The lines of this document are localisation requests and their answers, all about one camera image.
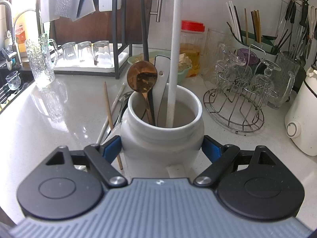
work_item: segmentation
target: metal screw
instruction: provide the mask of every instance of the metal screw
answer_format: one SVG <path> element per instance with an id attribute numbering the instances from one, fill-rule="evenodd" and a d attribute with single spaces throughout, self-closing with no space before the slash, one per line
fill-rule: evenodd
<path id="1" fill-rule="evenodd" d="M 196 178 L 195 182 L 200 185 L 206 185 L 211 183 L 211 179 L 208 176 L 200 176 Z"/>
<path id="2" fill-rule="evenodd" d="M 110 178 L 110 183 L 113 185 L 120 185 L 125 182 L 125 179 L 122 176 L 114 176 Z"/>

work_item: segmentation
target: red lid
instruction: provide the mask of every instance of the red lid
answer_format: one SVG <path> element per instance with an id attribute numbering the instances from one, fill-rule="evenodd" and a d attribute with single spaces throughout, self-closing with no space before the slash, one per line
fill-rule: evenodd
<path id="1" fill-rule="evenodd" d="M 205 26 L 201 22 L 182 20 L 182 30 L 205 32 Z"/>

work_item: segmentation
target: white countertop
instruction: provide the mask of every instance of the white countertop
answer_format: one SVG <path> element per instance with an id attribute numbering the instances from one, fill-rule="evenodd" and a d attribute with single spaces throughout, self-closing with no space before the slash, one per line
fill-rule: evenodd
<path id="1" fill-rule="evenodd" d="M 95 143 L 106 117 L 103 82 L 107 81 L 112 104 L 124 79 L 57 75 L 49 92 L 38 91 L 33 83 L 0 114 L 0 206 L 15 223 L 23 219 L 15 197 L 19 183 L 57 146 L 79 150 Z M 182 86 L 202 101 L 206 88 L 200 77 L 186 79 Z M 285 103 L 279 110 L 265 107 L 264 126 L 247 135 L 225 130 L 204 108 L 205 134 L 244 150 L 267 146 L 303 184 L 305 200 L 297 217 L 316 229 L 317 157 L 302 153 L 286 136 L 284 116 L 290 105 Z M 193 168 L 200 173 L 209 165 L 201 153 Z"/>

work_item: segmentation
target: purple lid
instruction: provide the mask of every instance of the purple lid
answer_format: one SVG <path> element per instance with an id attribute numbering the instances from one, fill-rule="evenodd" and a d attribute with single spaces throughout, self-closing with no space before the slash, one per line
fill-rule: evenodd
<path id="1" fill-rule="evenodd" d="M 245 58 L 245 61 L 247 62 L 248 64 L 248 56 L 249 56 L 249 49 L 247 48 L 240 48 L 238 49 L 237 51 L 237 55 L 239 57 L 244 57 Z M 252 52 L 250 50 L 250 63 L 249 65 L 253 65 L 253 64 L 258 64 L 259 63 L 259 58 L 256 56 L 256 54 L 254 52 Z"/>

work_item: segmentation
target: golden spoon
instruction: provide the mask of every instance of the golden spoon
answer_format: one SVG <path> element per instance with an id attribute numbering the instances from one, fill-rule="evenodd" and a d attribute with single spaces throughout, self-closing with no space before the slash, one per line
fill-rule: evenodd
<path id="1" fill-rule="evenodd" d="M 148 93 L 154 87 L 158 78 L 158 72 L 153 64 L 148 61 L 134 63 L 127 74 L 127 81 L 130 88 L 141 93 L 145 99 L 146 115 L 149 124 L 153 124 L 152 112 L 148 100 Z"/>

